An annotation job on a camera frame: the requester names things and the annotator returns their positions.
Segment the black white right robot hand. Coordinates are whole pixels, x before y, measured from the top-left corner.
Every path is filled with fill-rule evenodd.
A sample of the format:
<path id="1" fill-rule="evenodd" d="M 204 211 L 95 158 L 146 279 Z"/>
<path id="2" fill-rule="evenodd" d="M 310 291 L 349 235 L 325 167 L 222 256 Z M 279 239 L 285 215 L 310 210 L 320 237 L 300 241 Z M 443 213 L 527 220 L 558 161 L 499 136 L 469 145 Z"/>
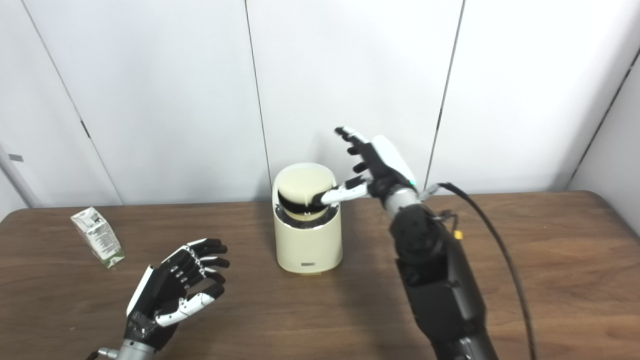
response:
<path id="1" fill-rule="evenodd" d="M 348 126 L 337 127 L 334 132 L 343 141 L 350 143 L 348 154 L 361 157 L 361 162 L 353 167 L 357 176 L 314 194 L 310 200 L 311 205 L 328 206 L 365 196 L 377 198 L 385 205 L 393 196 L 405 193 L 418 198 L 413 173 L 397 148 L 385 136 L 376 136 L 368 141 Z"/>

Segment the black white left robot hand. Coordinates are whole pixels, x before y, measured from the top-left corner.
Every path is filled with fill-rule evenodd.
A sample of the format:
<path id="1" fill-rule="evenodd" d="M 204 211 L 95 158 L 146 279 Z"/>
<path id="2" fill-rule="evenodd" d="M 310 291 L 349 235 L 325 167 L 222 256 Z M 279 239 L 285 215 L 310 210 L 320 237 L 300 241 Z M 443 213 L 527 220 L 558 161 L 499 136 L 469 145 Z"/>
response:
<path id="1" fill-rule="evenodd" d="M 143 346 L 151 354 L 163 350 L 179 323 L 224 294 L 228 248 L 217 238 L 179 246 L 156 267 L 146 268 L 126 307 L 126 346 Z"/>

